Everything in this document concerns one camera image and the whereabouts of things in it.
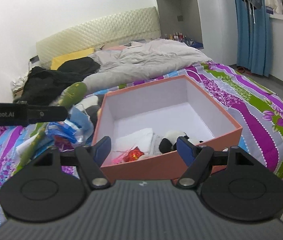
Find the floral bedsheet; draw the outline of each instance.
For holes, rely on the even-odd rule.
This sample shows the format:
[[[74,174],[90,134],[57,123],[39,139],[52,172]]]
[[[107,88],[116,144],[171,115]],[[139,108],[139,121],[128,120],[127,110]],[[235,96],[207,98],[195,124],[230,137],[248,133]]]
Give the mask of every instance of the floral bedsheet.
[[[188,75],[217,100],[243,127],[239,146],[283,179],[283,100],[269,89],[214,62],[193,65],[155,79],[123,84],[95,94],[105,94],[145,82]],[[41,124],[0,127],[0,187],[12,175],[19,158],[16,147],[35,135]],[[38,149],[40,154],[52,143]],[[74,167],[62,167],[77,176]],[[0,225],[6,220],[0,207]]]

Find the orange box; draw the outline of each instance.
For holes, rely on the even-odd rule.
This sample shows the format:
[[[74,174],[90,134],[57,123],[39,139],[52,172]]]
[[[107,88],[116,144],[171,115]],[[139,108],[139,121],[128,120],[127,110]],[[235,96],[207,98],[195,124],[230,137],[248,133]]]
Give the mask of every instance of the orange box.
[[[117,138],[144,128],[152,128],[161,136],[168,130],[180,130],[218,151],[238,145],[243,129],[205,90],[181,75],[107,93],[92,144],[109,136],[113,145]],[[110,154],[101,166],[111,182],[174,180],[187,169],[177,151],[114,165],[112,159]]]

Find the tufted headboard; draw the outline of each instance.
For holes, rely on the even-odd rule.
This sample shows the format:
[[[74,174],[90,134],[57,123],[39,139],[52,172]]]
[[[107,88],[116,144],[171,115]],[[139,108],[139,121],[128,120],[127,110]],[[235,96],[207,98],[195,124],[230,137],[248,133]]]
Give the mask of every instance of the tufted headboard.
[[[65,29],[36,43],[43,67],[54,57],[108,42],[125,43],[135,39],[157,39],[161,35],[155,7],[137,9],[91,20]]]

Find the yellow cushion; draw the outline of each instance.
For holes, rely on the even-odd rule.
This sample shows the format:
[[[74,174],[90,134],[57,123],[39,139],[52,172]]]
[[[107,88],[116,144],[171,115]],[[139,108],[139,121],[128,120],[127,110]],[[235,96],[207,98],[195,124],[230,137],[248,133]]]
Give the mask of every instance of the yellow cushion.
[[[57,70],[62,64],[64,64],[68,60],[86,57],[89,54],[92,54],[94,52],[95,52],[94,48],[89,48],[89,49],[84,49],[84,50],[81,50],[81,51],[76,51],[76,52],[73,52],[73,53],[61,55],[61,56],[58,56],[58,57],[54,57],[51,60],[50,69],[51,70]]]

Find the blue curtain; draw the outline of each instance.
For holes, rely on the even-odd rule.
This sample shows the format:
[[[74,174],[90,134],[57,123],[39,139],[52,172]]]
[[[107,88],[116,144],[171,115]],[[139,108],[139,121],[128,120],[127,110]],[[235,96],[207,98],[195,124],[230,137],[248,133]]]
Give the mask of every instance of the blue curtain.
[[[269,76],[272,67],[273,39],[269,15],[264,5],[249,14],[248,4],[235,0],[238,24],[237,66],[248,68],[252,73]]]

